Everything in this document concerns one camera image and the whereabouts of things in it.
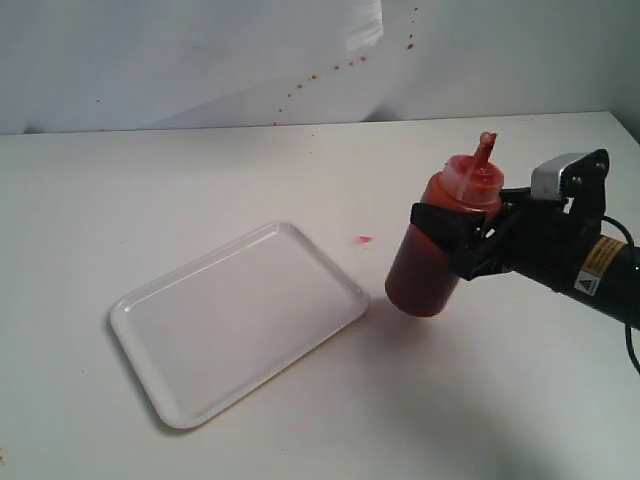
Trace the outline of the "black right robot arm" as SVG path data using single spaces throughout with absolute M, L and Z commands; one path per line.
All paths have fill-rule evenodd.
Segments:
M 484 213 L 416 203 L 411 222 L 465 280 L 514 271 L 621 323 L 639 326 L 639 248 L 601 232 L 607 216 L 563 201 L 536 200 L 529 189 L 505 189 L 503 205 Z

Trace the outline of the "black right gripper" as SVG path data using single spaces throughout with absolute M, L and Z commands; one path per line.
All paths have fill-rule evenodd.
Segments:
M 625 226 L 604 214 L 581 222 L 565 203 L 532 200 L 530 187 L 500 191 L 499 213 L 458 212 L 427 203 L 412 205 L 410 223 L 441 250 L 466 280 L 516 272 L 575 300 L 625 298 L 625 239 L 602 232 Z

